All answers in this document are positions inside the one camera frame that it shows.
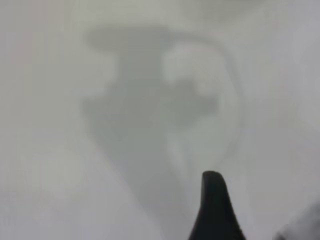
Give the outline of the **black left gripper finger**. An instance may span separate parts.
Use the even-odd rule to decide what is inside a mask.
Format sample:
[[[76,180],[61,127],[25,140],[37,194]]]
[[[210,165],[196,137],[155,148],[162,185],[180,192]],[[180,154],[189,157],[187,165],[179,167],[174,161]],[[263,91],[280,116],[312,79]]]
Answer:
[[[216,171],[202,174],[200,208],[190,240],[244,240],[223,176]]]

